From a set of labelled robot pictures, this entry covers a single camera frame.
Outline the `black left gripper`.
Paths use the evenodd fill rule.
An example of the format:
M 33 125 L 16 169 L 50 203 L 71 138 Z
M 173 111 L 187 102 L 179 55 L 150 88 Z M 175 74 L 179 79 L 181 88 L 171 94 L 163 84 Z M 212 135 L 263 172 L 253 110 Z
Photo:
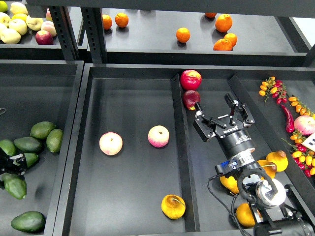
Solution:
M 27 160 L 23 153 L 15 156 L 9 156 L 2 149 L 0 149 L 1 175 L 4 173 L 23 175 L 27 169 Z

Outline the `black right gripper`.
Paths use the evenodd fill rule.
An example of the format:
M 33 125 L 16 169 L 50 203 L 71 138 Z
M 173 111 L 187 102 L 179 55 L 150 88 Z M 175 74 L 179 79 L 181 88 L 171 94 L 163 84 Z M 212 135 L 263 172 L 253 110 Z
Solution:
M 254 124 L 254 118 L 246 104 L 234 102 L 233 98 L 227 93 L 224 96 L 227 105 L 231 108 L 230 114 L 214 118 L 206 115 L 196 102 L 196 110 L 193 126 L 204 142 L 211 138 L 217 141 L 226 156 L 232 157 L 244 151 L 252 153 L 255 150 L 252 138 L 245 128 Z

